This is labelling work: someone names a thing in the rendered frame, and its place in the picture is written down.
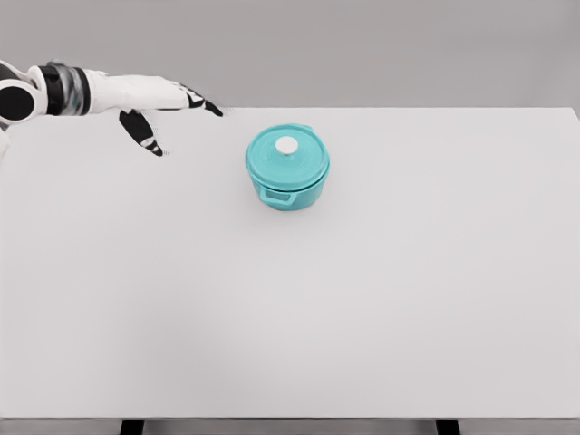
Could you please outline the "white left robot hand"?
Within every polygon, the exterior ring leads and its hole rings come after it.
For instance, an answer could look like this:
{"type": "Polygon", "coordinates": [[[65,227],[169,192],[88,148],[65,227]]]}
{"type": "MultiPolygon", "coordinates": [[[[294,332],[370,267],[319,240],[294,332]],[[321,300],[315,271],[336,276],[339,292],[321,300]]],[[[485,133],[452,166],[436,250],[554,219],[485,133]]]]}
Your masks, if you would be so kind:
{"type": "Polygon", "coordinates": [[[138,145],[157,157],[163,157],[165,151],[143,112],[204,109],[218,117],[224,116],[216,104],[180,82],[138,74],[112,76],[110,80],[120,95],[121,126],[138,145]]]}

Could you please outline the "teal pot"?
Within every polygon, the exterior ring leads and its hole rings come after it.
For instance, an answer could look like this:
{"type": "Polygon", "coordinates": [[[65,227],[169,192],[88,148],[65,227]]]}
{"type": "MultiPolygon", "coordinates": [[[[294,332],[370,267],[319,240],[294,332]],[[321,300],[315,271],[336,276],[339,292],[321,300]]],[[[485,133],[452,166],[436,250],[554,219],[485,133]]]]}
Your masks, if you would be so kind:
{"type": "MultiPolygon", "coordinates": [[[[284,154],[289,154],[296,150],[297,142],[289,137],[283,137],[276,142],[275,146],[284,154]]],[[[258,198],[265,205],[282,211],[294,211],[311,206],[320,197],[329,170],[313,185],[296,191],[274,190],[252,179],[249,173],[248,175],[258,198]]]]}

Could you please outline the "teal lid with white knob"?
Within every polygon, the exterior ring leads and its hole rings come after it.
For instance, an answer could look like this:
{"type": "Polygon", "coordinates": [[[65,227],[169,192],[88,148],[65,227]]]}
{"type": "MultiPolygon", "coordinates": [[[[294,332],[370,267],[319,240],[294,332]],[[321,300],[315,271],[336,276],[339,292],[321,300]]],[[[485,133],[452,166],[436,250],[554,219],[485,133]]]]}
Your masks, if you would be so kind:
{"type": "Polygon", "coordinates": [[[323,177],[330,168],[329,152],[318,134],[308,125],[277,124],[260,131],[249,143],[245,156],[250,177],[274,190],[305,189],[323,177]],[[297,148],[284,154],[276,142],[289,137],[297,148]]]}

